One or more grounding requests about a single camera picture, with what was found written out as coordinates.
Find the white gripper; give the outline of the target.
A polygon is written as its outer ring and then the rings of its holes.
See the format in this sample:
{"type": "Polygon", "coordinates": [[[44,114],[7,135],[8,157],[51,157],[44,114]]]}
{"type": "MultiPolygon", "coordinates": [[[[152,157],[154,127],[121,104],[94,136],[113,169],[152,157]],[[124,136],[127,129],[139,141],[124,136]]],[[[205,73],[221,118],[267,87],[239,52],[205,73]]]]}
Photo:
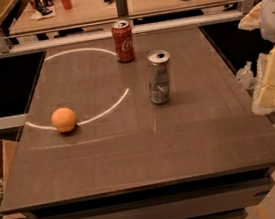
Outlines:
{"type": "MultiPolygon", "coordinates": [[[[262,37],[275,43],[275,0],[262,0],[256,4],[238,26],[245,31],[260,28],[262,37]]],[[[268,54],[259,54],[257,63],[251,110],[261,116],[275,112],[275,45],[268,54]]]]}

